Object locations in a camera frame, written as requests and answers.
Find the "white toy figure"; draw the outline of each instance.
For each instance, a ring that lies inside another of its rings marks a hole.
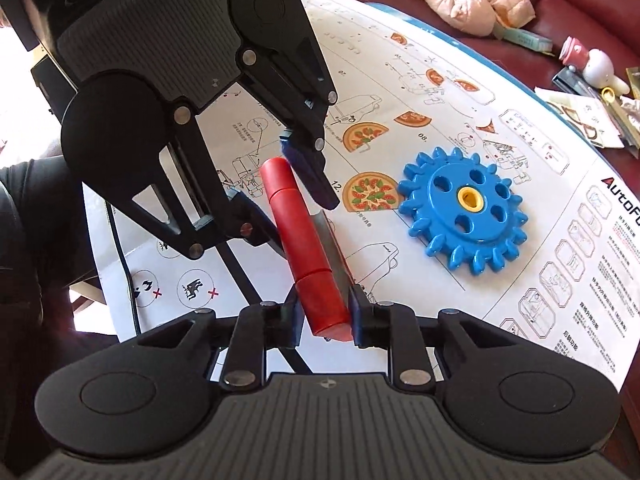
[[[582,73],[582,78],[594,88],[611,88],[616,95],[628,94],[629,85],[614,74],[613,63],[607,54],[597,48],[587,50],[579,40],[569,36],[560,52],[560,61],[571,70]]]

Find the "yellow hub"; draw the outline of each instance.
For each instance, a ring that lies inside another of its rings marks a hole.
[[[482,211],[484,199],[477,189],[472,187],[461,187],[458,191],[458,202],[471,213]]]

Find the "red leather sofa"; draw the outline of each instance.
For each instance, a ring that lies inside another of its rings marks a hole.
[[[424,0],[360,0],[402,10],[459,39],[533,88],[553,88],[552,76],[562,64],[526,48],[494,38],[477,38],[450,27]],[[626,79],[625,68],[640,66],[640,0],[531,0],[536,19],[525,28],[554,42],[560,52],[567,36],[579,38],[587,48],[599,48],[613,60],[616,74]],[[605,150],[605,156],[640,196],[640,162],[623,150]]]

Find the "autofu logo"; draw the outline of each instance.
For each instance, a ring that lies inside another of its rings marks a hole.
[[[607,186],[607,189],[611,192],[611,194],[617,197],[618,202],[622,204],[622,207],[625,208],[626,212],[634,217],[634,221],[636,225],[640,226],[640,207],[638,207],[634,202],[629,200],[622,190],[618,187],[617,184],[614,184],[615,179],[613,177],[604,178],[602,183]]]

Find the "yellow ring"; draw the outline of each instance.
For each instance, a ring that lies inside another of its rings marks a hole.
[[[460,205],[471,213],[482,211],[484,207],[484,198],[477,189],[472,187],[461,187],[458,191],[458,202]]]
[[[600,91],[600,95],[609,104],[611,104],[616,100],[616,93],[613,91],[613,89],[609,88],[608,86],[605,86]]]

